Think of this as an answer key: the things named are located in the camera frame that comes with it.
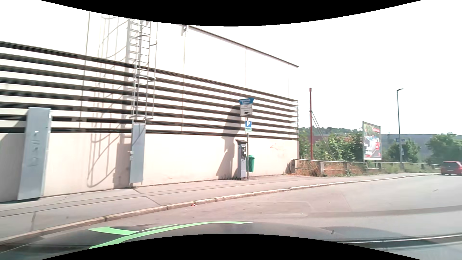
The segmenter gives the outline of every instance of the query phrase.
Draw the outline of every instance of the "car hood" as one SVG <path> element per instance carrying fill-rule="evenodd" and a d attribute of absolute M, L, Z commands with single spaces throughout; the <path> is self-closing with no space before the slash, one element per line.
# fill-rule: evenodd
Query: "car hood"
<path fill-rule="evenodd" d="M 280 223 L 240 221 L 214 221 L 161 226 L 112 226 L 78 230 L 62 235 L 47 235 L 39 237 L 34 241 L 20 241 L 15 243 L 11 249 L 0 253 L 0 258 L 9 260 L 42 260 L 86 249 L 131 241 L 206 234 L 280 235 L 337 242 L 404 237 L 404 235 L 399 233 L 358 227 L 313 228 Z"/>

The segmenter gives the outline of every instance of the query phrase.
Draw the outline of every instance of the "sidewalk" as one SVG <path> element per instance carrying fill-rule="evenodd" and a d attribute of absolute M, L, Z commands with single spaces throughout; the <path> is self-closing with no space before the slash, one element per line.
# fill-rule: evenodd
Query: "sidewalk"
<path fill-rule="evenodd" d="M 421 173 L 380 174 L 359 177 L 307 177 L 277 175 L 249 180 L 211 180 L 86 192 L 0 203 L 0 238 L 83 221 L 111 214 L 153 208 L 233 194 L 285 189 L 336 181 L 374 180 Z"/>

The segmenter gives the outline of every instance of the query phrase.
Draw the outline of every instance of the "green trash bin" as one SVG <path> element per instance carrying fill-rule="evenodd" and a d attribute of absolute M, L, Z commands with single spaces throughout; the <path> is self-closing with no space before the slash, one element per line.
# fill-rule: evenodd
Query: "green trash bin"
<path fill-rule="evenodd" d="M 255 165 L 255 157 L 253 155 L 249 155 L 247 157 L 247 171 L 249 173 L 254 172 L 254 165 Z"/>

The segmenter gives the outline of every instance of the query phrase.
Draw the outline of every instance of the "roof edge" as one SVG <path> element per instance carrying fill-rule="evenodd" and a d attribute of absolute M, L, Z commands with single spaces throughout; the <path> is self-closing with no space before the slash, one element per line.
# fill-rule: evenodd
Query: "roof edge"
<path fill-rule="evenodd" d="M 209 31 L 206 31 L 206 30 L 203 30 L 203 29 L 197 28 L 197 27 L 195 27 L 195 26 L 192 26 L 192 25 L 188 25 L 188 27 L 189 27 L 189 28 L 192 28 L 192 29 L 194 29 L 194 30 L 197 30 L 197 31 L 200 31 L 200 32 L 203 32 L 203 33 L 206 33 L 206 34 L 209 34 L 209 35 L 212 35 L 212 36 L 215 36 L 215 37 L 221 38 L 221 39 L 223 39 L 223 40 L 226 40 L 226 41 L 229 41 L 229 42 L 235 43 L 235 44 L 237 44 L 237 45 L 243 46 L 243 47 L 245 47 L 245 48 L 247 48 L 247 49 L 250 49 L 250 50 L 256 51 L 256 52 L 258 52 L 258 53 L 261 53 L 261 54 L 267 55 L 267 56 L 269 56 L 269 57 L 271 57 L 271 58 L 274 58 L 274 59 L 276 59 L 276 60 L 278 60 L 278 61 L 281 61 L 281 62 L 284 62 L 284 63 L 286 63 L 286 64 L 292 65 L 292 66 L 294 66 L 294 67 L 296 67 L 296 68 L 298 68 L 298 67 L 299 67 L 298 65 L 295 65 L 295 64 L 293 64 L 293 63 L 290 63 L 290 62 L 288 62 L 288 61 L 285 61 L 285 60 L 283 60 L 283 59 L 280 59 L 280 58 L 278 58 L 278 57 L 275 57 L 275 56 L 273 56 L 273 55 L 271 55 L 271 54 L 268 54 L 268 53 L 266 53 L 266 52 L 263 52 L 263 51 L 260 51 L 260 50 L 254 49 L 254 48 L 252 48 L 252 47 L 249 47 L 249 46 L 247 46 L 247 45 L 244 45 L 244 44 L 242 44 L 242 43 L 238 43 L 238 42 L 235 42 L 235 41 L 233 41 L 233 40 L 230 40 L 230 39 L 228 39 L 228 38 L 225 38 L 225 37 L 223 37 L 223 36 L 220 36 L 220 35 L 216 35 L 216 34 L 214 34 L 214 33 L 211 33 L 211 32 L 209 32 Z"/>

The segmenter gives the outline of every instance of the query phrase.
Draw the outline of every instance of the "billboard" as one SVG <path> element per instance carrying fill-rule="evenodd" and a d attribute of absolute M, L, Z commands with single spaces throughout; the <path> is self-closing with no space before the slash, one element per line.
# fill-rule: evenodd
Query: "billboard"
<path fill-rule="evenodd" d="M 363 160 L 382 159 L 380 126 L 363 122 Z"/>

